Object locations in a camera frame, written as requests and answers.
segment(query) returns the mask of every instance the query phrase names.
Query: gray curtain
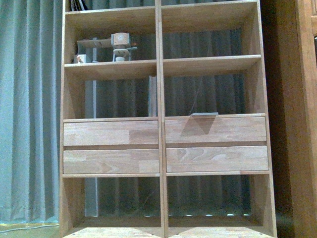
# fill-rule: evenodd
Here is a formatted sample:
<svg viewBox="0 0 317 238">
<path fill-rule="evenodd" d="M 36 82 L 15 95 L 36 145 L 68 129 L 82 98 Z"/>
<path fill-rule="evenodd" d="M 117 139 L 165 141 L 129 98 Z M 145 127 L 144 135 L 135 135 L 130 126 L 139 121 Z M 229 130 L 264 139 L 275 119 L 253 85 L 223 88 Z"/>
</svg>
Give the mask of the gray curtain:
<svg viewBox="0 0 317 238">
<path fill-rule="evenodd" d="M 0 223 L 57 221 L 62 0 L 0 0 Z"/>
<path fill-rule="evenodd" d="M 211 2 L 163 0 L 167 4 Z M 93 0 L 91 9 L 154 5 L 154 0 Z M 230 56 L 241 54 L 241 31 L 163 34 L 164 58 Z M 155 35 L 132 36 L 138 44 L 133 60 L 155 59 Z M 111 60 L 100 50 L 98 60 Z M 221 75 L 165 78 L 166 116 L 195 112 L 245 112 L 243 76 Z M 91 95 L 86 108 L 93 108 Z M 95 117 L 146 117 L 148 79 L 96 82 Z M 86 117 L 92 118 L 91 111 Z M 250 213 L 247 176 L 168 178 L 169 215 L 243 215 Z M 86 179 L 87 216 L 159 216 L 158 178 Z"/>
</svg>

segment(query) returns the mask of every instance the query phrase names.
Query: curtain fold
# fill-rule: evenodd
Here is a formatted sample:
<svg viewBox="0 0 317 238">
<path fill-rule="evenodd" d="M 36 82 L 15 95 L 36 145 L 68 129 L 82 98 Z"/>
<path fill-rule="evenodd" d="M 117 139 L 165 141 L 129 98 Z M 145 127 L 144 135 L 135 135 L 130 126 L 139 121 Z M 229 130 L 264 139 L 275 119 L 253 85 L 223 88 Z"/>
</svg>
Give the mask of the curtain fold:
<svg viewBox="0 0 317 238">
<path fill-rule="evenodd" d="M 56 221 L 62 0 L 0 6 L 0 222 Z"/>
</svg>

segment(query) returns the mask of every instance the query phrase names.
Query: drawer front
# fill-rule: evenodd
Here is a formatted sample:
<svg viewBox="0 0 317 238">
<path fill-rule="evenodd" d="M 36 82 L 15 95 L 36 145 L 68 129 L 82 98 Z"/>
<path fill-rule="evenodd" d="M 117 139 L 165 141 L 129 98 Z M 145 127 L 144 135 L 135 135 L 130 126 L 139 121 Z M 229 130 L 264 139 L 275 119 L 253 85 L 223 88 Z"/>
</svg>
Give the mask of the drawer front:
<svg viewBox="0 0 317 238">
<path fill-rule="evenodd" d="M 159 173 L 159 150 L 64 151 L 64 174 Z"/>
<path fill-rule="evenodd" d="M 266 146 L 167 148 L 167 172 L 268 170 Z"/>
<path fill-rule="evenodd" d="M 64 123 L 64 146 L 156 145 L 158 121 Z"/>
<path fill-rule="evenodd" d="M 165 134 L 167 144 L 264 143 L 266 142 L 265 117 L 166 120 Z"/>
</svg>

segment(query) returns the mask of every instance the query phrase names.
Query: floor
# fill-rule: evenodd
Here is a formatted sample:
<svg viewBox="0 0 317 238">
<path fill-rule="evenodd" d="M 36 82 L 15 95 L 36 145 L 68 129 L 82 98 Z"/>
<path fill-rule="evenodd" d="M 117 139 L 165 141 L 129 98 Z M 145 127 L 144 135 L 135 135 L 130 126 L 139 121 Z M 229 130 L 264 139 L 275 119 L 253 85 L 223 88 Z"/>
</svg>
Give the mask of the floor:
<svg viewBox="0 0 317 238">
<path fill-rule="evenodd" d="M 18 229 L 18 228 L 30 228 L 36 227 L 36 224 L 19 224 L 19 225 L 1 225 L 0 232 Z M 0 238 L 59 238 L 59 227 L 43 227 L 30 230 L 11 231 L 6 233 L 0 233 Z"/>
</svg>

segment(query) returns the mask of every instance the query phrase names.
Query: wooden bookshelf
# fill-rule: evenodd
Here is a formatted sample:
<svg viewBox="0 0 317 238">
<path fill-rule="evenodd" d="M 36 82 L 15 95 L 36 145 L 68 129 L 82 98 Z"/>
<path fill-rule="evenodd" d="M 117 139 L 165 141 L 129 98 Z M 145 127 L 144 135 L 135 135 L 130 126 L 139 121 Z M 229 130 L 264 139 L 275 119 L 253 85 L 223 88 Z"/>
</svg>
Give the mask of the wooden bookshelf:
<svg viewBox="0 0 317 238">
<path fill-rule="evenodd" d="M 70 12 L 63 0 L 60 236 L 277 237 L 259 0 Z M 241 29 L 238 56 L 164 59 L 163 33 Z M 116 32 L 156 35 L 156 59 L 72 64 L 76 42 Z M 167 77 L 244 75 L 246 113 L 165 116 Z M 87 119 L 85 82 L 157 76 L 157 117 Z M 250 216 L 169 217 L 173 176 L 244 175 Z M 159 179 L 160 217 L 84 216 L 85 178 Z"/>
</svg>

